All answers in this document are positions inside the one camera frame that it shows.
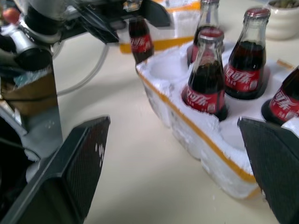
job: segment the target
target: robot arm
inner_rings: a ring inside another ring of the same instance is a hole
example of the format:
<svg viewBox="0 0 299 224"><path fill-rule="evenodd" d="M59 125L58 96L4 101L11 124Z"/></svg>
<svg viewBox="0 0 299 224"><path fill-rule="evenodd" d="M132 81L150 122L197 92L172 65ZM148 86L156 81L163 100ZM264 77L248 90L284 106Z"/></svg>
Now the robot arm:
<svg viewBox="0 0 299 224"><path fill-rule="evenodd" d="M170 26L166 10L151 0L28 0L17 28L0 36L3 51L13 53L24 70L52 62L51 45L89 32L104 43L118 42L116 30L142 15L156 27Z"/></svg>

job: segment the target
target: cola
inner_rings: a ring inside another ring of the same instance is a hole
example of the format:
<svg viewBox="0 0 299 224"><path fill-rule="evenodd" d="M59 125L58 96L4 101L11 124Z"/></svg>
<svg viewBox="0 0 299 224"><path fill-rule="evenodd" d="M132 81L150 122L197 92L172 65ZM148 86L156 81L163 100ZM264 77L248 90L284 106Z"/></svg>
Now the cola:
<svg viewBox="0 0 299 224"><path fill-rule="evenodd" d="M219 0L201 0L200 1L200 19L195 31L193 45L187 50L188 64L193 63L196 59L197 52L199 50L199 38L198 35L201 30L205 28L218 28L218 7Z"/></svg>
<svg viewBox="0 0 299 224"><path fill-rule="evenodd" d="M150 36L150 30L142 17L137 16L129 20L129 35L131 51L136 64L154 55L154 45Z"/></svg>
<svg viewBox="0 0 299 224"><path fill-rule="evenodd" d="M297 67L282 83L270 100L262 106L262 116L268 122L282 125L299 116L299 68Z"/></svg>
<svg viewBox="0 0 299 224"><path fill-rule="evenodd" d="M256 99L267 86L265 31L270 11L266 8L248 9L244 26L225 69L225 92L236 99Z"/></svg>
<svg viewBox="0 0 299 224"><path fill-rule="evenodd" d="M220 50L223 38L223 32L217 28L206 28L199 32L200 48L188 86L182 93L186 105L200 112L213 114L220 121L228 115Z"/></svg>

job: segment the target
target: styrofoam packaging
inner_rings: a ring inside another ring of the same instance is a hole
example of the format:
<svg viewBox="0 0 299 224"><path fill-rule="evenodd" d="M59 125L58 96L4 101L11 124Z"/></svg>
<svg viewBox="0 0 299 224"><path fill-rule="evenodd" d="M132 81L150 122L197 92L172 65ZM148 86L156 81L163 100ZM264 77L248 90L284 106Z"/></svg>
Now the styrofoam packaging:
<svg viewBox="0 0 299 224"><path fill-rule="evenodd" d="M267 60L270 78L265 93L255 100L237 100L226 95L228 117L219 122L213 115L186 106L181 98L192 69L192 65L189 68L186 65L186 49L190 44L166 50L138 65L140 78L147 85L147 91L159 97L159 110L164 108L165 115L161 120L171 126L176 139L201 161L212 179L230 196L250 198L259 192L259 187L237 121L240 116L263 119L261 106L274 96L291 70ZM226 65L235 43L225 41L224 45L222 60Z"/></svg>
<svg viewBox="0 0 299 224"><path fill-rule="evenodd" d="M191 41L200 17L199 0L154 0L164 6L170 15L171 27L156 28L151 24L149 31L154 42L155 50L165 50L173 46ZM128 27L117 31L120 39L121 53L130 53L130 37Z"/></svg>

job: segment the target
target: bottle cap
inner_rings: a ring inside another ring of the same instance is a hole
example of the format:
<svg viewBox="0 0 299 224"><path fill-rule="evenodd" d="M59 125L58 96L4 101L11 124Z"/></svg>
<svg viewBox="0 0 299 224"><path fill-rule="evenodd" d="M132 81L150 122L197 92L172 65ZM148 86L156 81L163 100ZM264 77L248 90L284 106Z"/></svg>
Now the bottle cap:
<svg viewBox="0 0 299 224"><path fill-rule="evenodd" d="M247 9L244 19L268 19L270 15L271 12L267 8L255 7Z"/></svg>
<svg viewBox="0 0 299 224"><path fill-rule="evenodd" d="M199 42L215 43L221 42L224 39L224 33L221 29L209 27L201 30L198 35Z"/></svg>
<svg viewBox="0 0 299 224"><path fill-rule="evenodd" d="M200 5L219 4L219 0L201 0Z"/></svg>

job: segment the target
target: table surface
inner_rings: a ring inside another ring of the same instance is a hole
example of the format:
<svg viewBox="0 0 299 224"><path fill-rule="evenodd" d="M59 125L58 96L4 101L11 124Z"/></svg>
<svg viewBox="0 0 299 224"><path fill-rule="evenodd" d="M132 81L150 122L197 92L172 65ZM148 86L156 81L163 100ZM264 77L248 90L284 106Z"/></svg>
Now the table surface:
<svg viewBox="0 0 299 224"><path fill-rule="evenodd" d="M262 3L223 0L221 27L236 41L245 10ZM103 44L86 34L66 42L54 62L58 90L77 83L94 67ZM267 40L268 58L299 64L299 37ZM131 55L110 48L98 75L59 98L63 135L77 124L109 114L104 166L86 224L276 224L261 198L226 195L175 140L152 111Z"/></svg>

